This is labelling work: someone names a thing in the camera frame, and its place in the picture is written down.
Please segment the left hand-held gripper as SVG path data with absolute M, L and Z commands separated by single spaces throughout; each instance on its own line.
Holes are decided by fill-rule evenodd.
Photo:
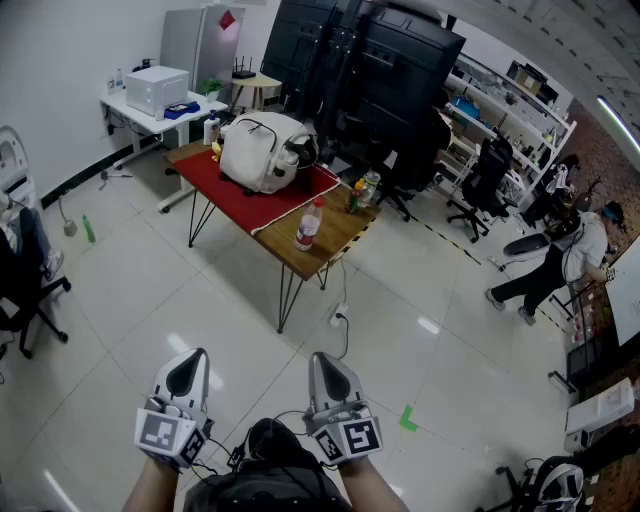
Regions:
M 145 406 L 137 409 L 135 445 L 174 469 L 190 468 L 209 439 L 209 358 L 202 348 L 182 352 L 156 373 Z

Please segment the white backpack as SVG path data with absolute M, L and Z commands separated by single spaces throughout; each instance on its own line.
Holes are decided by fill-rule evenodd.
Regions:
M 318 157 L 315 135 L 284 114 L 254 111 L 234 119 L 224 137 L 220 171 L 252 193 L 274 194 Z

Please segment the person's left forearm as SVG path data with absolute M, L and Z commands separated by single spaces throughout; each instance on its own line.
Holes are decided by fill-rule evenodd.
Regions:
M 173 512 L 180 472 L 148 457 L 122 512 Z

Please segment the red-capped plastic bottle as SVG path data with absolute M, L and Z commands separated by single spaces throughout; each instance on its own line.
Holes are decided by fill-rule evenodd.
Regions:
M 295 246 L 300 251 L 308 251 L 314 243 L 323 217 L 324 200 L 314 198 L 304 211 L 296 233 Z

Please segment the clear plastic bottle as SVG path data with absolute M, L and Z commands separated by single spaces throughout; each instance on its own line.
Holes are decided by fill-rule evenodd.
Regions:
M 380 174 L 374 170 L 368 171 L 359 180 L 359 183 L 362 185 L 361 196 L 359 198 L 359 205 L 361 208 L 365 208 L 370 204 L 379 181 Z

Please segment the white and black oval pack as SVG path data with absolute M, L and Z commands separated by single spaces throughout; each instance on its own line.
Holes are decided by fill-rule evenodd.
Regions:
M 569 457 L 554 456 L 537 470 L 527 512 L 577 512 L 584 473 Z
M 517 239 L 504 247 L 504 264 L 509 265 L 544 256 L 549 246 L 550 240 L 544 233 L 534 233 Z

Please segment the white desk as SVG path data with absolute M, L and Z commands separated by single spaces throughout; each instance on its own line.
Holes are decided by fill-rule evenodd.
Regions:
M 182 147 L 189 143 L 189 124 L 192 121 L 207 117 L 211 111 L 221 112 L 228 109 L 228 105 L 220 101 L 208 101 L 203 95 L 188 92 L 188 100 L 195 101 L 201 109 L 195 113 L 187 113 L 176 120 L 157 120 L 154 115 L 146 114 L 139 111 L 126 102 L 126 94 L 124 90 L 113 92 L 111 94 L 104 93 L 101 98 L 101 104 L 105 107 L 105 111 L 113 117 L 120 117 L 124 120 L 125 127 L 129 130 L 131 136 L 131 144 L 133 151 L 131 154 L 116 160 L 112 167 L 115 170 L 121 170 L 122 167 L 148 153 L 152 149 L 158 148 L 163 142 L 163 135 L 167 131 L 175 130 L 178 137 L 178 146 Z M 140 146 L 144 136 L 140 129 L 148 132 L 156 137 L 156 141 L 142 148 Z

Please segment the white box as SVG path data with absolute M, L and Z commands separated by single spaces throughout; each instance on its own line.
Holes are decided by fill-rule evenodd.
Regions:
M 587 448 L 590 435 L 635 408 L 634 384 L 624 378 L 601 393 L 572 406 L 567 411 L 564 450 L 575 453 Z

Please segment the white rounded machine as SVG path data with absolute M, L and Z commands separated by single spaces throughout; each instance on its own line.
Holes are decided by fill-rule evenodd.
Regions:
M 0 192 L 16 204 L 37 207 L 38 197 L 28 158 L 18 133 L 0 127 Z

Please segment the white microwave oven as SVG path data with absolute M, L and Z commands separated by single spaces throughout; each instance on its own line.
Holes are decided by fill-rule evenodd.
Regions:
M 189 72 L 152 66 L 132 72 L 125 77 L 125 96 L 128 106 L 154 116 L 161 107 L 170 107 L 188 99 Z

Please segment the large black screen on stand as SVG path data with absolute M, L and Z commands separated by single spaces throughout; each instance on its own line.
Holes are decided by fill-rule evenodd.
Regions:
M 432 17 L 374 0 L 281 0 L 262 72 L 321 148 L 349 120 L 388 152 L 435 159 L 435 102 L 466 40 Z

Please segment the black coat stand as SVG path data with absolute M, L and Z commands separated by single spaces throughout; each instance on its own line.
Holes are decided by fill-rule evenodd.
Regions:
M 593 203 L 593 199 L 597 194 L 596 188 L 601 184 L 602 179 L 598 176 L 587 188 L 587 190 L 581 196 L 581 210 L 583 212 L 589 211 Z

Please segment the white shelving rack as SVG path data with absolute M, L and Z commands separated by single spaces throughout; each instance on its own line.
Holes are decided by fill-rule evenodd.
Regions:
M 500 135 L 513 148 L 506 190 L 517 204 L 530 198 L 577 123 L 545 105 L 515 80 L 460 54 L 445 81 L 446 113 L 454 140 L 478 152 L 481 142 Z

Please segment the silver refrigerator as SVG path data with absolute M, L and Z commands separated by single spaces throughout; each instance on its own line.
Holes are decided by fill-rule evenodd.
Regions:
M 232 72 L 245 17 L 243 8 L 215 4 L 165 13 L 159 64 L 187 71 L 189 90 L 202 94 L 210 80 L 221 83 L 218 100 L 231 101 Z

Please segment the ceiling light bar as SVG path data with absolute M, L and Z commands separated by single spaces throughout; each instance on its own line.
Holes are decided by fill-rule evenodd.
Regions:
M 614 124 L 623 132 L 627 141 L 634 148 L 634 151 L 640 155 L 640 142 L 636 136 L 632 133 L 629 126 L 623 120 L 621 115 L 611 106 L 611 104 L 601 95 L 597 97 L 599 105 L 607 112 Z

